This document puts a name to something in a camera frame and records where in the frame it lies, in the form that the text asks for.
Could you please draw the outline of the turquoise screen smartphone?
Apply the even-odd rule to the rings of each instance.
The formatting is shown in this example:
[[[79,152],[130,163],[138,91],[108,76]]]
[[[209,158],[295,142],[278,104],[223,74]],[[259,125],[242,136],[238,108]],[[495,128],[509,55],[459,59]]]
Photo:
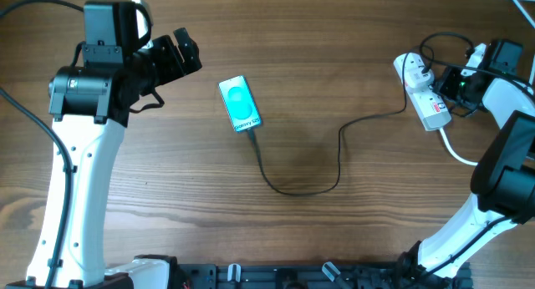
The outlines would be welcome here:
[[[235,132],[247,131],[262,124],[252,92],[243,75],[220,82],[218,88]]]

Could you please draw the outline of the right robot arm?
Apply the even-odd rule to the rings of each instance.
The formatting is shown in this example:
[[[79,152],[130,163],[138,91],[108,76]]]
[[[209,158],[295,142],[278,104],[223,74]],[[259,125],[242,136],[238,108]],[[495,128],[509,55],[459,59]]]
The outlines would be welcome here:
[[[465,262],[504,231],[534,217],[534,87],[517,76],[523,46],[508,39],[471,43],[465,65],[444,63],[434,77],[434,55],[416,53],[394,61],[405,98],[428,131],[442,132],[451,121],[451,103],[468,114],[488,112],[499,132],[473,163],[471,193],[434,235],[415,243],[392,271],[393,288],[468,288]]]

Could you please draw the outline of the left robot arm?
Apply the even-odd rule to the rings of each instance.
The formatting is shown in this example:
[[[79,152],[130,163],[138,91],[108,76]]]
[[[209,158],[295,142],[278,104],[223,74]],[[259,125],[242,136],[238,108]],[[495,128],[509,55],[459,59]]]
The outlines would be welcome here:
[[[141,255],[104,263],[104,217],[115,158],[135,104],[159,86],[201,69],[199,49],[184,28],[153,38],[141,0],[88,1],[85,38],[71,64],[48,87],[54,143],[39,242],[17,288],[172,288],[173,256]]]

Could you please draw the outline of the white power strip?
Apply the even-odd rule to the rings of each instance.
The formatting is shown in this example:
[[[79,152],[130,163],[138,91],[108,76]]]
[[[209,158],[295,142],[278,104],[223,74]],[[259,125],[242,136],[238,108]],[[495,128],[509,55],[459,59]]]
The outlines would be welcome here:
[[[404,71],[412,68],[425,69],[425,63],[417,53],[401,54],[394,60],[393,65],[403,85],[404,79],[402,76]],[[406,91],[426,131],[442,129],[451,121],[451,115],[446,107],[446,103],[439,95],[432,91],[432,84],[427,89],[413,94],[409,94]]]

